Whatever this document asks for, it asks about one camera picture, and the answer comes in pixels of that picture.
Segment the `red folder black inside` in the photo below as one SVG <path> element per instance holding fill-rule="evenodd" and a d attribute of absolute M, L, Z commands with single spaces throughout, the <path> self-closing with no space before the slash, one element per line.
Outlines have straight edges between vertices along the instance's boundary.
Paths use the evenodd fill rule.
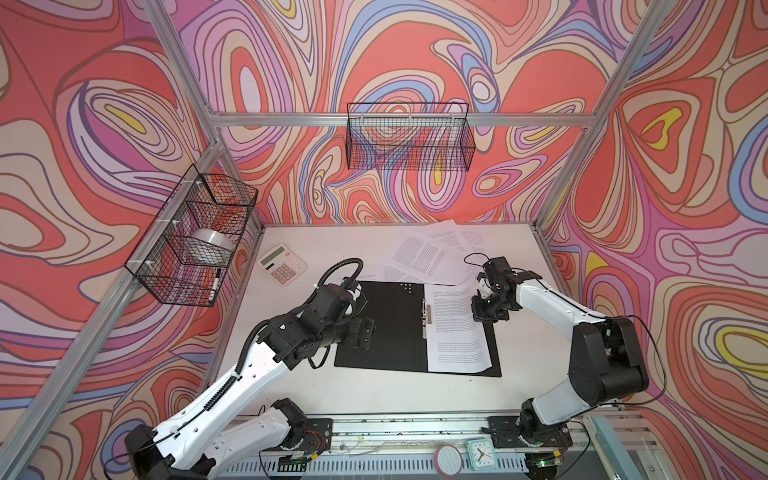
<path fill-rule="evenodd" d="M 334 365 L 340 368 L 432 373 L 427 371 L 426 340 L 422 339 L 421 313 L 424 286 L 420 283 L 363 282 L 367 305 L 363 314 L 375 322 L 368 350 L 340 346 Z M 482 323 L 492 366 L 477 374 L 452 374 L 500 378 L 501 362 L 493 325 Z"/>

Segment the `printed paper sheet stack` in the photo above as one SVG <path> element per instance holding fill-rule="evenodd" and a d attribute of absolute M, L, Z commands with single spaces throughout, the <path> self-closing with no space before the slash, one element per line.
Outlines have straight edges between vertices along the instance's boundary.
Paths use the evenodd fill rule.
<path fill-rule="evenodd" d="M 402 234 L 393 250 L 365 279 L 385 282 L 459 285 L 476 275 L 487 235 L 453 220 L 415 226 Z"/>

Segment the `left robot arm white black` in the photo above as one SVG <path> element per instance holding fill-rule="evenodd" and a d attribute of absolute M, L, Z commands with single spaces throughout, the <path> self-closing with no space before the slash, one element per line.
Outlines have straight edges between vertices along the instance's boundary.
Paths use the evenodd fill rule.
<path fill-rule="evenodd" d="M 306 416 L 290 399 L 275 401 L 256 418 L 233 420 L 261 393 L 319 352 L 340 344 L 366 350 L 374 323 L 362 315 L 361 285 L 317 287 L 285 314 L 260 322 L 225 374 L 164 422 L 139 425 L 126 437 L 126 453 L 139 479 L 214 479 L 250 455 L 302 443 Z"/>

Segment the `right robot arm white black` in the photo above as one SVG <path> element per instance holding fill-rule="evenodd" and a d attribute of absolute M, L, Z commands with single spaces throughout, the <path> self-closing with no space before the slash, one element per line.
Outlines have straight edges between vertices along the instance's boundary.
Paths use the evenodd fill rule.
<path fill-rule="evenodd" d="M 529 310 L 570 342 L 566 378 L 520 408 L 516 431 L 527 445 L 540 446 L 571 419 L 649 386 L 638 333 L 629 318 L 583 306 L 549 286 L 541 275 L 510 266 L 504 257 L 482 264 L 471 310 L 475 321 L 491 323 Z"/>

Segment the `metal folder clip mechanism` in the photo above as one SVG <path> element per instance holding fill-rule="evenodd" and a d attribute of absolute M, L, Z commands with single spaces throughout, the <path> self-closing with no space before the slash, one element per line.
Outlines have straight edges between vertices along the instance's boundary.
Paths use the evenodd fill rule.
<path fill-rule="evenodd" d="M 432 323 L 431 320 L 431 306 L 427 303 L 426 299 L 422 300 L 422 313 L 421 313 L 421 332 L 422 339 L 428 338 L 428 326 Z"/>

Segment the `pink desk calculator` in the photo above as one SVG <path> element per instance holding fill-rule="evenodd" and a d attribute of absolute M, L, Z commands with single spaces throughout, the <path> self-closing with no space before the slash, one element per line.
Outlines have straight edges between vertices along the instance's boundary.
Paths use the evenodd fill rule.
<path fill-rule="evenodd" d="M 302 275 L 307 264 L 284 244 L 269 249 L 258 260 L 258 265 L 278 285 L 285 287 Z"/>

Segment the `white tape roll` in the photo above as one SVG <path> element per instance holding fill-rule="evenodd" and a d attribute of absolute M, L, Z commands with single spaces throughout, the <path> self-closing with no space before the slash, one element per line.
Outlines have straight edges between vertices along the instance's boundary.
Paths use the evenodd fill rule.
<path fill-rule="evenodd" d="M 235 249 L 233 241 L 230 237 L 222 232 L 209 228 L 199 228 L 194 231 L 191 237 L 195 240 L 201 241 L 204 244 L 212 245 L 226 251 L 233 251 Z"/>

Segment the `small teal alarm clock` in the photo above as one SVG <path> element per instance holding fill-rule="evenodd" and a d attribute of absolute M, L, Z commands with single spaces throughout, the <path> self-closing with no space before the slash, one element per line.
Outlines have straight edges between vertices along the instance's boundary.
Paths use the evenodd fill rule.
<path fill-rule="evenodd" d="M 495 447 L 490 438 L 469 440 L 466 448 L 469 465 L 472 470 L 486 471 L 498 468 Z"/>

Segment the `round pink white disc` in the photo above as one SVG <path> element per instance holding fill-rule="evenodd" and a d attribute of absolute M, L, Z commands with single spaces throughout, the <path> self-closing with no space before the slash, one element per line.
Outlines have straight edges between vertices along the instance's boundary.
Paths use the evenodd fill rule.
<path fill-rule="evenodd" d="M 437 473 L 445 478 L 455 477 L 463 470 L 461 452 L 452 445 L 439 446 L 434 453 L 433 462 Z"/>

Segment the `light blue bar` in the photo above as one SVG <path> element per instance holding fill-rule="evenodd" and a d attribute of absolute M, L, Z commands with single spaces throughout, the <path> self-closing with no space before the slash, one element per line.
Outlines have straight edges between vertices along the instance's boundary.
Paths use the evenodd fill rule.
<path fill-rule="evenodd" d="M 589 415 L 584 418 L 584 423 L 609 479 L 643 479 L 640 469 L 605 416 Z"/>

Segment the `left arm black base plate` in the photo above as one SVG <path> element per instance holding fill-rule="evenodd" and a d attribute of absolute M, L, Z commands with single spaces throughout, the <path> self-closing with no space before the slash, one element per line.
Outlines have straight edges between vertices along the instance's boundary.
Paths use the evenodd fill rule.
<path fill-rule="evenodd" d="M 333 420 L 331 418 L 309 418 L 290 427 L 280 448 L 290 451 L 322 453 L 331 447 Z"/>

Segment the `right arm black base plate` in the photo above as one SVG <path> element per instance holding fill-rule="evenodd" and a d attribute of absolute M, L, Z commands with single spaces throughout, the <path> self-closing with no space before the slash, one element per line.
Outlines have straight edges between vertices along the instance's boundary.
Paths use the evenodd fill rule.
<path fill-rule="evenodd" d="M 536 420 L 518 416 L 490 416 L 480 432 L 489 435 L 496 448 L 529 448 L 567 450 L 573 445 L 565 423 L 541 425 Z"/>

